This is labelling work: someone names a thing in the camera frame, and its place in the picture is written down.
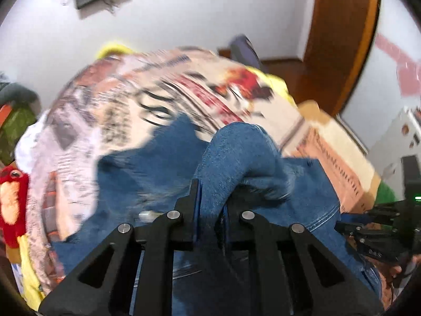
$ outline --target denim fabric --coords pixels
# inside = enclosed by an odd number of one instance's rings
[[[179,115],[140,149],[114,152],[98,163],[98,206],[81,229],[52,245],[70,272],[121,223],[135,227],[143,210],[167,212],[189,192],[208,142],[199,140],[190,119]]]
[[[238,186],[249,191],[242,208],[278,225],[302,223],[380,296],[377,271],[333,229],[339,201],[318,161],[281,158],[264,130],[245,123],[224,127],[208,144],[185,115],[143,148],[101,159],[97,211],[66,242],[53,244],[66,272],[120,223],[139,226],[139,212],[171,210],[192,177],[202,186],[199,242],[193,253],[175,254],[173,315],[248,314],[248,290],[217,250],[213,229]]]
[[[249,186],[258,193],[244,196],[244,210],[255,211],[281,226],[303,224],[381,297],[377,270],[334,230],[340,220],[340,204],[318,160],[282,158],[261,127],[236,122],[213,137],[195,177],[202,184],[202,242],[212,238],[215,220],[235,188]]]

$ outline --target dark green fabric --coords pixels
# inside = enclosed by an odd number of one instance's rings
[[[375,198],[374,204],[390,202],[396,202],[394,191],[384,181],[381,181],[377,189],[377,196]]]
[[[0,128],[0,160],[9,165],[15,158],[15,146],[28,126],[37,121],[26,105],[16,106]]]

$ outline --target red stuffed toy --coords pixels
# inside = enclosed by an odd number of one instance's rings
[[[0,228],[10,248],[18,248],[18,236],[26,233],[26,203],[29,176],[12,167],[0,173]]]

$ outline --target wooden floor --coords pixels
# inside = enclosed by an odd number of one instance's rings
[[[315,100],[321,109],[328,114],[333,113],[337,96],[332,91],[338,87],[332,87],[329,75],[323,72],[311,71],[300,60],[264,61],[268,72],[285,80],[289,93],[299,104],[306,100]]]

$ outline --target metal pin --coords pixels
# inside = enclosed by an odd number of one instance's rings
[[[180,217],[180,212],[176,210],[171,210],[167,213],[169,219],[175,220]]]
[[[294,233],[298,233],[298,234],[300,234],[300,233],[303,233],[303,232],[304,232],[304,226],[303,226],[302,224],[300,224],[300,223],[294,223],[294,224],[291,226],[291,229],[292,229],[292,231],[293,231]]]
[[[122,223],[121,225],[118,226],[118,231],[122,234],[127,233],[130,230],[130,225],[129,223]]]
[[[252,220],[252,219],[254,219],[254,213],[252,211],[250,211],[250,210],[243,211],[243,213],[241,214],[241,216],[245,220]]]

